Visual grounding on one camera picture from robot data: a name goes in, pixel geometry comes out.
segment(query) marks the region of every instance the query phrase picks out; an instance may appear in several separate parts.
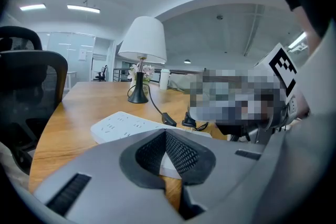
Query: wooden desk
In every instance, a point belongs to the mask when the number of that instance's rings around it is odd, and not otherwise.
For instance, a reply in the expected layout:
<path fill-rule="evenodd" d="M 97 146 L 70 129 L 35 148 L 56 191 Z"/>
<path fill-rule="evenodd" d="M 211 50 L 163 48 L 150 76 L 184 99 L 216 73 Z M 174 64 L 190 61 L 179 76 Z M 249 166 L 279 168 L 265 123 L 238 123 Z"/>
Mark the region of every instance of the wooden desk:
<path fill-rule="evenodd" d="M 161 115 L 152 102 L 133 104 L 127 101 L 127 82 L 78 82 L 65 96 L 50 118 L 38 142 L 30 169 L 29 190 L 33 192 L 48 175 L 79 154 L 96 145 L 90 128 L 98 121 L 118 111 L 130 113 L 147 120 L 160 122 Z M 182 127 L 181 121 L 189 102 L 189 95 L 174 90 L 162 91 L 151 83 L 155 104 Z M 213 137 L 226 139 L 213 124 L 205 132 Z M 166 182 L 166 196 L 178 209 L 180 205 L 181 181 L 169 177 Z"/>

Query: black office chair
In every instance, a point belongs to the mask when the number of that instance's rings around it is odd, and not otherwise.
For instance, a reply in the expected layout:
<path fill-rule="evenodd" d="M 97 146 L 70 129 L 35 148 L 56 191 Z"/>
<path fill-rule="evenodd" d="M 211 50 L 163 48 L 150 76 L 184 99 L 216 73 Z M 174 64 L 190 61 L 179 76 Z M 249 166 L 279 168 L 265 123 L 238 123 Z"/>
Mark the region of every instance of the black office chair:
<path fill-rule="evenodd" d="M 67 61 L 56 52 L 0 52 L 0 142 L 26 174 L 29 152 L 62 100 L 67 70 Z"/>
<path fill-rule="evenodd" d="M 97 72 L 98 76 L 96 76 L 96 79 L 98 79 L 98 81 L 106 81 L 105 80 L 106 69 L 107 69 L 107 65 L 105 65 L 103 72 Z"/>
<path fill-rule="evenodd" d="M 0 27 L 0 51 L 5 50 L 42 50 L 38 35 L 20 26 Z"/>

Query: ceiling light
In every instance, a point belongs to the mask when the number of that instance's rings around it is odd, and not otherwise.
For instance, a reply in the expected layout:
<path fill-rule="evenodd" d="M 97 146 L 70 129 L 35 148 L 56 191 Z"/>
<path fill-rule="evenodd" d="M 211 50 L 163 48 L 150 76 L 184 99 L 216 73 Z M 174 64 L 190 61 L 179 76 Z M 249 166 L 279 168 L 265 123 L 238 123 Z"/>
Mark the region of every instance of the ceiling light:
<path fill-rule="evenodd" d="M 67 5 L 68 9 L 77 9 L 77 10 L 83 10 L 85 12 L 94 12 L 94 13 L 100 13 L 100 9 L 97 8 L 88 8 L 83 6 L 73 6 L 73 5 Z"/>
<path fill-rule="evenodd" d="M 42 8 L 46 8 L 46 5 L 45 4 L 37 4 L 37 5 L 20 7 L 20 9 L 23 10 L 23 11 L 32 10 L 32 9 L 42 9 Z"/>
<path fill-rule="evenodd" d="M 294 48 L 300 41 L 306 37 L 306 33 L 303 32 L 291 45 L 288 46 L 289 49 Z"/>

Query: desk lamp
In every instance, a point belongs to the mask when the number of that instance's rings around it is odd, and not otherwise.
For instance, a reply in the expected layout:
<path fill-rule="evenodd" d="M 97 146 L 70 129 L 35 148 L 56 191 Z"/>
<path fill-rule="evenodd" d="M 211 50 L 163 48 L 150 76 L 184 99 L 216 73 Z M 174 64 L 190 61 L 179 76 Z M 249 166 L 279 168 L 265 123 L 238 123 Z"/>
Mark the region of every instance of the desk lamp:
<path fill-rule="evenodd" d="M 148 99 L 142 88 L 143 62 L 144 60 L 153 63 L 167 61 L 162 23 L 152 17 L 136 18 L 121 44 L 118 55 L 140 61 L 139 72 L 136 73 L 135 89 L 128 101 L 137 104 L 147 103 Z"/>

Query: black lamp base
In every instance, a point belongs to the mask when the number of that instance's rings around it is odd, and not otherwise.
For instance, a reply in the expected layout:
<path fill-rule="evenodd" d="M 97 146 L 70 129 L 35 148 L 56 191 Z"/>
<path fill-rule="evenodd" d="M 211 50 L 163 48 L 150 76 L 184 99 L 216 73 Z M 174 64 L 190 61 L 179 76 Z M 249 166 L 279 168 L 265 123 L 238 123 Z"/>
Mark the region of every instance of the black lamp base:
<path fill-rule="evenodd" d="M 128 101 L 136 104 L 144 104 L 148 102 L 148 99 L 145 96 L 142 88 L 143 73 L 137 72 L 136 75 L 137 81 L 135 83 L 134 91 L 131 96 L 128 97 Z"/>

